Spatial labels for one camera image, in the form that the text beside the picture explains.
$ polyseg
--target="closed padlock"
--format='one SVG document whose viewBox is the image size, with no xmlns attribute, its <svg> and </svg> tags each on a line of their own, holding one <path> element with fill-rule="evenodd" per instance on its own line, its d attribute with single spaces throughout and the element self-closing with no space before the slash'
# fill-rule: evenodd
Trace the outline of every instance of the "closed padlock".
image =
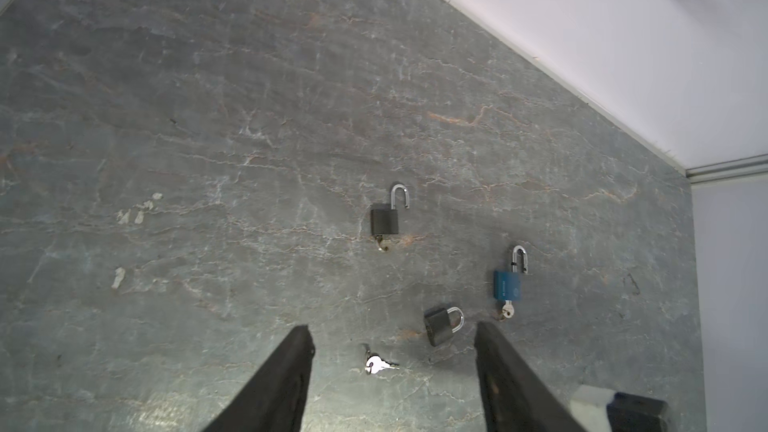
<svg viewBox="0 0 768 432">
<path fill-rule="evenodd" d="M 408 194 L 408 188 L 403 184 L 395 184 L 392 190 L 389 191 L 389 209 L 373 209 L 371 210 L 371 235 L 376 237 L 376 244 L 379 245 L 379 250 L 386 252 L 388 248 L 382 247 L 381 242 L 384 239 L 384 235 L 397 235 L 400 233 L 400 228 L 397 222 L 397 207 L 395 192 L 401 188 L 406 195 L 406 208 L 411 206 L 411 197 Z"/>
<path fill-rule="evenodd" d="M 459 321 L 455 327 L 451 326 L 451 312 L 458 312 Z M 441 308 L 424 316 L 424 325 L 427 327 L 427 337 L 433 347 L 437 347 L 447 341 L 464 326 L 464 312 L 458 307 Z"/>
</svg>

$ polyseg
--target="bunch of keys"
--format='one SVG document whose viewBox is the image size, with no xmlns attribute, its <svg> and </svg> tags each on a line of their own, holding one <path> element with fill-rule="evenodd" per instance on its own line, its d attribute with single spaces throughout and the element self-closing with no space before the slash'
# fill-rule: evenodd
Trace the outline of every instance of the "bunch of keys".
<svg viewBox="0 0 768 432">
<path fill-rule="evenodd" d="M 366 372 L 368 374 L 378 374 L 384 369 L 399 369 L 400 366 L 398 364 L 390 364 L 384 359 L 380 358 L 378 355 L 371 355 L 368 357 L 368 360 L 366 360 Z"/>
</svg>

